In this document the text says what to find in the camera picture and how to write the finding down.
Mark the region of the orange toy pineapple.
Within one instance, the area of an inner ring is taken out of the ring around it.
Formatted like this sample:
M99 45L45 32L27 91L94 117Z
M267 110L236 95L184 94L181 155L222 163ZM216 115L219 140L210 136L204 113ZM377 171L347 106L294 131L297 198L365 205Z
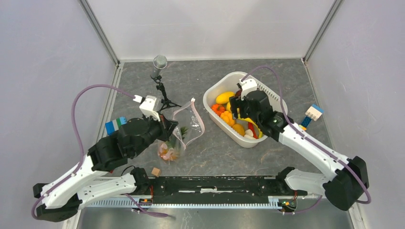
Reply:
M159 142L158 156L165 161L174 161L180 157L181 152L186 149L186 143L184 142L188 128L176 127L172 133L172 136L168 141Z

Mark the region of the clear zip top bag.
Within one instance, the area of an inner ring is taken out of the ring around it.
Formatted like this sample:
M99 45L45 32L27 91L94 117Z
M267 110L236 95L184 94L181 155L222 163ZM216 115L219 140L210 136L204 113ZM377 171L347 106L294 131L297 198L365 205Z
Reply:
M175 161L205 132L204 122L195 107L195 98L173 112L178 126L165 142L159 142L158 156L164 161Z

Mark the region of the yellow toy bananas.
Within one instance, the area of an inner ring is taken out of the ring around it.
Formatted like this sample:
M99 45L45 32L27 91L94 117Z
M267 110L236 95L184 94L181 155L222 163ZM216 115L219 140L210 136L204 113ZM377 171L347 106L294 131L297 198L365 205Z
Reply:
M258 128L258 125L255 122L253 122L250 118L239 118L239 119L237 119L237 123L241 124L245 128L245 130L248 129L248 123L252 123L254 125L255 132L256 132L256 134L258 136L258 139L263 137L263 133Z

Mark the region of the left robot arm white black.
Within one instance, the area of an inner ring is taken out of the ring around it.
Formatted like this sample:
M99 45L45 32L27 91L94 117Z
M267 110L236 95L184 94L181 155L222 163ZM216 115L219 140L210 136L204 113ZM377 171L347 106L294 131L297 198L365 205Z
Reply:
M102 183L93 184L93 181L126 165L129 159L140 155L156 140L168 140L178 122L166 119L162 114L159 117L158 121L151 117L130 119L89 148L83 160L61 178L49 184L34 185L37 201L32 208L33 218L61 222L100 200L149 192L148 175L145 169L139 167Z

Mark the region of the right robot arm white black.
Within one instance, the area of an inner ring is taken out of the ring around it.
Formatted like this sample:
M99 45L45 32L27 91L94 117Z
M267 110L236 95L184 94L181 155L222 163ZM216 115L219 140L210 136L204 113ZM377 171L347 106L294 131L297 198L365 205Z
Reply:
M325 146L303 131L284 109L280 112L273 110L263 91L252 91L244 97L232 96L230 105L234 117L252 119L264 135L293 149L320 171L317 174L295 168L284 169L282 178L276 181L280 194L303 190L325 196L343 211L349 210L354 203L370 204L367 164L362 158L349 158Z

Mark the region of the red toy chili pepper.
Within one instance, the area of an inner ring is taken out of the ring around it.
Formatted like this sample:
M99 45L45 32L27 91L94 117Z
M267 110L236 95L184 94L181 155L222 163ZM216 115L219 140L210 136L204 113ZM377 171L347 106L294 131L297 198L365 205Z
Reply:
M258 139L258 136L257 136L257 134L256 134L256 132L255 132L254 125L253 125L252 123L248 123L248 129L252 130L253 133L254 133L254 137L255 137L256 139Z

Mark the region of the orange toy fruit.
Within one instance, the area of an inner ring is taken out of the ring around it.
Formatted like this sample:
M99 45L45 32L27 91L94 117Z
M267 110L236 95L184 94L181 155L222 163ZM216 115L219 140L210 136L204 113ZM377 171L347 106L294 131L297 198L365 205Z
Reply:
M234 124L232 128L241 136L245 135L245 129L241 124Z

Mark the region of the orange yellow bell pepper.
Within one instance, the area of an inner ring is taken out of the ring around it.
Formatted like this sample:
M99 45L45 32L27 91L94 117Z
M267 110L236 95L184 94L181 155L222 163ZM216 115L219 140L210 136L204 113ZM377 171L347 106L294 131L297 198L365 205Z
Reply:
M221 113L220 118L230 127L233 127L233 125L235 124L235 120L234 117L232 115L231 112L229 111L224 111L223 113Z

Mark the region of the white toy mushroom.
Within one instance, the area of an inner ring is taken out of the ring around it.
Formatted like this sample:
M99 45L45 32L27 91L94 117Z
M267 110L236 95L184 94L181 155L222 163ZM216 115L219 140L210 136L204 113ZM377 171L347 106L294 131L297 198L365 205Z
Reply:
M245 131L244 137L245 137L245 138L248 138L248 139L253 139L253 140L256 139L256 138L254 137L253 131L250 130L250 129L247 129L247 130Z

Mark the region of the orange toy pumpkin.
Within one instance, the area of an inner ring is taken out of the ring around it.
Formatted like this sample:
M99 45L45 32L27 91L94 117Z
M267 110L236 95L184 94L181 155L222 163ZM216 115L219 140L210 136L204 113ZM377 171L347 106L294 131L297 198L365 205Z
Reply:
M211 106L211 109L218 116L221 116L221 114L226 111L226 108L224 107L223 104L214 104Z

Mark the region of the small wooden cube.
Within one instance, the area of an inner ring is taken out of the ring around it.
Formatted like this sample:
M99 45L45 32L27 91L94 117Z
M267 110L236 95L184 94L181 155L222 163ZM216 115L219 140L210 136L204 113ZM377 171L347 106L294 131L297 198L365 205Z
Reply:
M159 168L154 167L151 171L151 174L155 177L159 177L161 175L161 170Z

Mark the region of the blue green toy block stack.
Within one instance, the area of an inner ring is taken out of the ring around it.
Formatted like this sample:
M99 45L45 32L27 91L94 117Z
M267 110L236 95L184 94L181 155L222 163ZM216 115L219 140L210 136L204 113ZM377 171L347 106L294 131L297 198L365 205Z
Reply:
M105 123L105 130L107 135L111 135L113 132L117 131L122 125L127 123L127 119L125 117L119 117L112 121Z

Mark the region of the silver microphone on tripod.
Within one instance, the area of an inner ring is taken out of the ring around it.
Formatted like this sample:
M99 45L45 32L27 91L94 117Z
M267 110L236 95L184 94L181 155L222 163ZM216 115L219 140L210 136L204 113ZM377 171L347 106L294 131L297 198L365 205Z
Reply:
M161 99L162 106L160 108L160 111L163 111L165 109L173 108L173 107L180 107L180 105L172 102L168 97L166 93L166 89L164 86L164 83L162 82L162 76L161 76L161 71L167 67L167 58L163 55L157 55L153 59L153 70L152 73L150 74L150 78L157 84L156 88L159 90L163 96L163 99Z

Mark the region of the white blue yellow block stack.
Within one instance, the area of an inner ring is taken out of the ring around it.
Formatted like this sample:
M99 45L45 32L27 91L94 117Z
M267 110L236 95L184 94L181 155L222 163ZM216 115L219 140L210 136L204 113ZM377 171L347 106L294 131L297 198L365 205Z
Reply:
M319 106L312 104L311 107L305 112L305 117L301 121L299 127L306 131L311 121L317 121L324 113L324 110Z

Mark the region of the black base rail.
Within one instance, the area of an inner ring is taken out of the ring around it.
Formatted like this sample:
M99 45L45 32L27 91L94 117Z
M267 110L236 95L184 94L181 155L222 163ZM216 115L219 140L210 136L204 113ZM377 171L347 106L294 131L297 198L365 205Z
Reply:
M265 204L268 197L305 196L276 177L150 177L131 192L151 196L154 204Z

